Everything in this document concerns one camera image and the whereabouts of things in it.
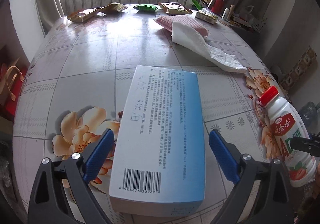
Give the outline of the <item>white yogurt drink bottle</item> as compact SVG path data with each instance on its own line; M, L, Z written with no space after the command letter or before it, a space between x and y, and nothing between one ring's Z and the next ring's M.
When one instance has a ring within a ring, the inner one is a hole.
M296 109L271 86L260 97L267 110L272 133L277 141L293 187L301 187L314 179L316 159L291 145L294 137L310 139Z

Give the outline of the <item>white blue medicine box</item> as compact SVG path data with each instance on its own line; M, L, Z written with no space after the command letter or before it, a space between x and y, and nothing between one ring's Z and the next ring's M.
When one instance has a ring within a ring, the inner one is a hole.
M138 66L120 122L109 195L117 212L177 217L196 212L206 182L197 75Z

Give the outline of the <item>white tissue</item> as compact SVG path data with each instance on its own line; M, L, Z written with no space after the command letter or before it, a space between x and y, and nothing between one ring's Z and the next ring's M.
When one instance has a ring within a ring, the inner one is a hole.
M247 73L247 68L238 61L235 55L227 54L207 44L201 34L190 26L174 21L172 41L202 56L225 72Z

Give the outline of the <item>pink knitted scrub sponge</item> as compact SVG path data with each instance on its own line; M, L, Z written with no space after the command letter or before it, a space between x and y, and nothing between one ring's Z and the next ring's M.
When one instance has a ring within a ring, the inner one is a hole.
M195 29L202 37L208 36L207 29L197 20L192 18L191 16L186 15L177 15L177 16L160 16L154 20L157 24L172 32L172 24L173 22L178 22L182 25L186 25Z

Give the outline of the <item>large water jug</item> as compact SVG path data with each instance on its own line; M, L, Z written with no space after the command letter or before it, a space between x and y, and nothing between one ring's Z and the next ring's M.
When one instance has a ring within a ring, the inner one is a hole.
M319 103L307 102L299 111L299 115L306 127L309 127L317 120L319 110Z

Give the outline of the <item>floral plastic tablecloth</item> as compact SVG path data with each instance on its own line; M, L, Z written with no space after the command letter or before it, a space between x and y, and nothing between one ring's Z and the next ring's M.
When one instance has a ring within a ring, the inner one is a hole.
M232 29L127 9L59 20L14 121L29 223L294 223L261 100L283 95Z

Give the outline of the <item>patterned cardboard roll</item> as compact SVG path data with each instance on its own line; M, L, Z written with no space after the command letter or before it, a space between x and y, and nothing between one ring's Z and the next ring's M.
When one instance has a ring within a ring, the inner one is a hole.
M313 61L317 58L317 54L308 46L294 67L281 80L280 85L285 91L289 91L295 83L305 74Z

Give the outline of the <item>red gift bag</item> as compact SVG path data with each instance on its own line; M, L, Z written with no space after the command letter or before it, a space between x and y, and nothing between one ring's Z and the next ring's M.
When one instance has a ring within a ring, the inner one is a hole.
M27 67L1 65L1 117L12 122L26 73Z

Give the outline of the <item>grey low cabinet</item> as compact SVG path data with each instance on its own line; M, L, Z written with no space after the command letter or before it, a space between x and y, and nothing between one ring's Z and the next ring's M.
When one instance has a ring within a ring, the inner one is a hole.
M243 26L242 24L238 25L233 22L228 22L223 19L219 19L219 22L225 26L231 28L238 36L240 36L253 50L256 50L260 34L254 31L252 28Z

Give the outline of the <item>white plastic basket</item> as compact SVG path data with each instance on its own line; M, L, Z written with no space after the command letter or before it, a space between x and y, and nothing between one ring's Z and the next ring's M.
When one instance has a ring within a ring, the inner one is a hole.
M266 25L265 22L257 20L255 17L250 18L248 23L250 27L258 33L261 33L261 31L263 30L263 27Z

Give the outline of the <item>orange brown snack packet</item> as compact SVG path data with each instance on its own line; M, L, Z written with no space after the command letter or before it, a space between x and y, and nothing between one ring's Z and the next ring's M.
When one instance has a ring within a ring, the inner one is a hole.
M95 8L75 11L68 15L67 19L74 23L84 23L93 18L99 10L99 8Z

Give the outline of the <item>yellow crumpled snack packet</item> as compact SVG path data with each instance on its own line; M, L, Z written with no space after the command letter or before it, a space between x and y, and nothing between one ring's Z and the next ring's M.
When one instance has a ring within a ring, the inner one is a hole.
M109 3L107 6L101 7L99 11L107 15L107 14L119 13L121 11L124 11L125 9L127 9L127 6L121 3Z

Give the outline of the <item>small white bottle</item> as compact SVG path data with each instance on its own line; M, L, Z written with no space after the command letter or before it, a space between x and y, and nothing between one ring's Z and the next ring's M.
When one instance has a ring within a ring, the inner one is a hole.
M222 19L227 20L228 15L229 15L229 9L226 8L223 12Z

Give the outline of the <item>small gold tissue pack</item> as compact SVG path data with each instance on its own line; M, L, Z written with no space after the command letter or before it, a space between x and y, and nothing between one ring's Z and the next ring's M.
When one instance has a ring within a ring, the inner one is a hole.
M212 25L215 25L218 21L216 15L202 11L197 11L195 17Z

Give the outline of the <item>small green packet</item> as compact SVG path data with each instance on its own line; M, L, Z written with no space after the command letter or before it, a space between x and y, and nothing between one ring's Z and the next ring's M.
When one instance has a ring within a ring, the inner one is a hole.
M151 4L138 4L133 7L135 10L139 12L147 12L147 13L154 13L157 11L157 6Z

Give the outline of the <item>red thermos bottle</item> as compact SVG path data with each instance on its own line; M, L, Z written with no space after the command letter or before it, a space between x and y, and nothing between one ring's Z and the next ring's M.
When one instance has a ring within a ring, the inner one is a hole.
M215 0L212 8L211 8L211 11L217 15L219 15L222 11L222 8L224 6L224 2L225 0Z

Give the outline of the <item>yellow orange snack bag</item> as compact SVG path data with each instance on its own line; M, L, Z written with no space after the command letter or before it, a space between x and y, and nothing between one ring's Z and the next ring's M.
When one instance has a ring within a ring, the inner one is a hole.
M178 2L173 3L158 3L159 7L169 16L176 15L191 15L192 11L185 8Z

